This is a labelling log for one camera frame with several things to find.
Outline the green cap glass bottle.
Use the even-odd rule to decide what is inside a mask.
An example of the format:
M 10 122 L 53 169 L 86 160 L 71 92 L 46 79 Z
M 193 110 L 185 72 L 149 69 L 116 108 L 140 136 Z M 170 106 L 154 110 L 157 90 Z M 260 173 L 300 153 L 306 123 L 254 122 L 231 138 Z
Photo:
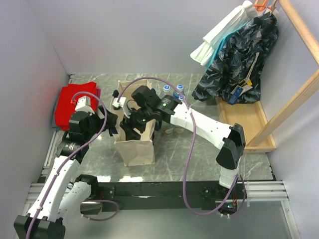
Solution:
M 171 134 L 171 133 L 173 133 L 173 131 L 174 131 L 174 128 L 173 128 L 173 127 L 169 127 L 169 128 L 166 128 L 166 129 L 164 130 L 164 132 L 165 132 L 166 134 Z

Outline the blue label water bottle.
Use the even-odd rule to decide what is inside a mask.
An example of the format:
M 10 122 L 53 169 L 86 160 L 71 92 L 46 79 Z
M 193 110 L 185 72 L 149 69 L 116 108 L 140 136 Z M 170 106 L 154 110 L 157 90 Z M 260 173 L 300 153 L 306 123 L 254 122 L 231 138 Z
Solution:
M 179 96 L 181 96 L 181 95 L 185 96 L 184 86 L 179 84 L 179 85 L 177 85 L 176 90 L 174 90 L 173 96 L 178 99 Z

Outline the beige canvas tote bag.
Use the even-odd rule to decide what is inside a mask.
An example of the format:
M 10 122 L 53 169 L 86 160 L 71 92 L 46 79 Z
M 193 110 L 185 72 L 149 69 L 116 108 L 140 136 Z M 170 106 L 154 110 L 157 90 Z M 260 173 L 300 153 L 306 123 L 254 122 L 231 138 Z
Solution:
M 118 81 L 117 91 L 121 93 L 123 89 L 130 83 L 131 81 L 121 82 Z M 129 100 L 132 99 L 132 92 L 137 89 L 139 86 L 147 86 L 149 89 L 152 88 L 151 83 L 148 79 L 142 79 L 138 82 L 133 83 L 127 88 L 122 97 L 127 97 Z M 146 129 L 143 133 L 137 133 L 141 136 L 140 140 L 125 140 L 125 132 L 120 127 L 120 122 L 123 120 L 124 113 L 122 109 L 115 110 L 113 109 L 112 103 L 115 97 L 112 97 L 110 103 L 110 112 L 116 114 L 118 116 L 116 130 L 117 134 L 115 134 L 115 142 L 114 145 L 120 153 L 124 166 L 142 166 L 142 165 L 150 165 L 155 163 L 155 152 L 153 146 L 153 133 L 156 125 L 155 119 L 147 122 Z

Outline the green cap bottle front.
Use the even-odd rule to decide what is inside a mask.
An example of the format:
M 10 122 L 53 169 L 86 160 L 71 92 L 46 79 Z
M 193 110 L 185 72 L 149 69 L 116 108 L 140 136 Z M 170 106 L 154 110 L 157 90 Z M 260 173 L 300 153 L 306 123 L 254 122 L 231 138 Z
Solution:
M 184 128 L 181 128 L 181 127 L 175 127 L 174 130 L 176 133 L 183 133 L 184 132 Z

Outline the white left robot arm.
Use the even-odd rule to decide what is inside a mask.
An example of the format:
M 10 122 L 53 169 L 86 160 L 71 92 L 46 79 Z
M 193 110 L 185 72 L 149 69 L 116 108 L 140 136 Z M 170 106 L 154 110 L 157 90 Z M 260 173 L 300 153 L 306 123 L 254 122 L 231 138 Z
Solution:
M 62 239 L 66 219 L 79 210 L 86 199 L 98 198 L 97 177 L 80 175 L 69 193 L 70 179 L 80 166 L 91 143 L 100 133 L 114 132 L 117 115 L 99 106 L 97 111 L 80 107 L 70 117 L 69 129 L 57 147 L 51 172 L 26 215 L 18 215 L 14 229 L 20 239 Z

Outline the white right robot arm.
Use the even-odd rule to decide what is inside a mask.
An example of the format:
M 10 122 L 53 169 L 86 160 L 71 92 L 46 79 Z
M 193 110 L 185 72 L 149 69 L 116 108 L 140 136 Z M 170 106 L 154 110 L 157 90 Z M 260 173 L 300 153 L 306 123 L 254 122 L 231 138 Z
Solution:
M 172 95 L 159 97 L 147 86 L 138 87 L 132 94 L 132 100 L 138 109 L 128 106 L 125 97 L 115 98 L 114 108 L 122 108 L 124 118 L 120 127 L 125 132 L 126 140 L 139 140 L 151 120 L 164 121 L 196 133 L 211 142 L 219 153 L 216 162 L 220 165 L 218 192 L 223 198 L 230 198 L 236 192 L 233 184 L 239 171 L 239 161 L 246 146 L 243 127 L 229 125 L 211 119 Z

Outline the red folded cloth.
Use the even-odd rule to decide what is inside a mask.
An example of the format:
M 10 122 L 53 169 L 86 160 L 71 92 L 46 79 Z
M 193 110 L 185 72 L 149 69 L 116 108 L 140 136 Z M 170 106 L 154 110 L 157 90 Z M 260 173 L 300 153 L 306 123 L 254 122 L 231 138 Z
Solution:
M 54 111 L 54 122 L 62 131 L 69 130 L 69 120 L 75 112 L 75 102 L 84 94 L 78 94 L 75 99 L 73 96 L 78 92 L 89 92 L 97 96 L 98 89 L 95 82 L 85 84 L 68 84 L 62 87 L 57 105 Z

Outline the white pleated garment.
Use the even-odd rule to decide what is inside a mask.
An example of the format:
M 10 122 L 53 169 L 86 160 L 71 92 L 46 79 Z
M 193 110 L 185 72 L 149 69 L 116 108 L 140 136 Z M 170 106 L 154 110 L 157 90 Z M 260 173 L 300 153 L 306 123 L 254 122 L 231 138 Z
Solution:
M 190 57 L 201 66 L 206 66 L 222 39 L 256 16 L 257 12 L 253 3 L 245 0 L 202 38 L 203 43 L 190 54 Z

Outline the black base beam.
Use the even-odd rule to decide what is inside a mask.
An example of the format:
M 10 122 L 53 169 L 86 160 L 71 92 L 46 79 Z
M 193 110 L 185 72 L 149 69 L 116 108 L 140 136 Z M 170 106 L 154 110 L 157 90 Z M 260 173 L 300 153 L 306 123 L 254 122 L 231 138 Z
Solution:
M 97 183 L 90 200 L 101 200 L 104 212 L 119 210 L 189 209 L 197 215 L 217 211 L 234 214 L 239 201 L 245 201 L 245 185 L 230 189 L 218 181 L 191 182 L 104 182 Z

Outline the blue hang tag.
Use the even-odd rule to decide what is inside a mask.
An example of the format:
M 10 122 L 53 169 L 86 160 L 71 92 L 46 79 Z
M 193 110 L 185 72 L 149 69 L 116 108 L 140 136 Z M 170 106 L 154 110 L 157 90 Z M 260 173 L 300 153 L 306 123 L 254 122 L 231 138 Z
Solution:
M 229 99 L 228 103 L 230 105 L 234 105 L 237 102 L 243 90 L 244 89 L 241 86 L 236 86 L 231 93 L 231 98 Z

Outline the teal garment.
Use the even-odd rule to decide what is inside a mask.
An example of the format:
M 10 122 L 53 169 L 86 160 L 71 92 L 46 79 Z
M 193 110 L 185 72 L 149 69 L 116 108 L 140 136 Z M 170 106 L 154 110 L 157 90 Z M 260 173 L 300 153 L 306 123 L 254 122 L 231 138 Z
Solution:
M 210 67 L 210 65 L 212 64 L 212 62 L 214 61 L 214 59 L 216 58 L 216 56 L 218 55 L 218 53 L 220 52 L 220 50 L 223 48 L 223 46 L 227 43 L 227 41 L 230 39 L 230 37 L 236 33 L 238 30 L 240 30 L 241 28 L 243 28 L 248 22 L 245 22 L 243 25 L 241 25 L 239 28 L 235 29 L 234 31 L 230 32 L 229 34 L 227 34 L 226 36 L 224 36 L 222 38 L 222 40 L 220 41 L 220 43 L 218 44 L 216 50 L 214 50 L 212 56 L 210 57 L 209 61 L 206 64 L 206 70 Z

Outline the dark patterned shirt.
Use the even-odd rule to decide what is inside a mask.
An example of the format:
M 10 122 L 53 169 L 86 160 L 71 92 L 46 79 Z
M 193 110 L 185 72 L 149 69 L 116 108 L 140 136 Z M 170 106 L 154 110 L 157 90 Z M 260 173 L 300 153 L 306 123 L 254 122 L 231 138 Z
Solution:
M 261 98 L 261 73 L 278 37 L 277 18 L 266 13 L 234 33 L 202 76 L 192 96 L 207 101 L 221 97 L 228 102 L 236 86 L 244 90 L 236 104 L 252 104 Z

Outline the wooden tray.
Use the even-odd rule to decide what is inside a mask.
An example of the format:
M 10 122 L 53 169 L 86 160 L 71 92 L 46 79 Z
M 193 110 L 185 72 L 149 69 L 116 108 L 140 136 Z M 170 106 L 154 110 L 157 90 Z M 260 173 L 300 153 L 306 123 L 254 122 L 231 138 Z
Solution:
M 216 103 L 221 122 L 229 125 L 238 123 L 243 126 L 246 143 L 249 143 L 268 122 L 260 102 L 230 105 L 217 97 Z M 273 136 L 269 135 L 258 146 L 247 145 L 244 152 L 268 153 L 276 148 Z

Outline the orange clothes hanger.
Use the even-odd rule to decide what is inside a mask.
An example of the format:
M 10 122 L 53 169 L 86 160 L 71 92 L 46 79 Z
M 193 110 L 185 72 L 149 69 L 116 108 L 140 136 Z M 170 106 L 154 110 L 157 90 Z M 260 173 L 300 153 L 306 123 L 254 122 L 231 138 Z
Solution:
M 263 12 L 267 9 L 268 0 L 256 0 L 254 7 L 257 12 Z

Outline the wooden rack frame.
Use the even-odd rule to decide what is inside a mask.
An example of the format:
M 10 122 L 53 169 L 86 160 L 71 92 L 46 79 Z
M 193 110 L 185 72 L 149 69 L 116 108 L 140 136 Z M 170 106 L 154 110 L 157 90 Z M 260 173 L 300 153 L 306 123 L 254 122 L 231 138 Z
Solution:
M 258 147 L 272 136 L 277 147 L 318 115 L 319 2 L 278 0 L 278 40 L 261 76 L 261 105 L 268 122 L 250 140 Z

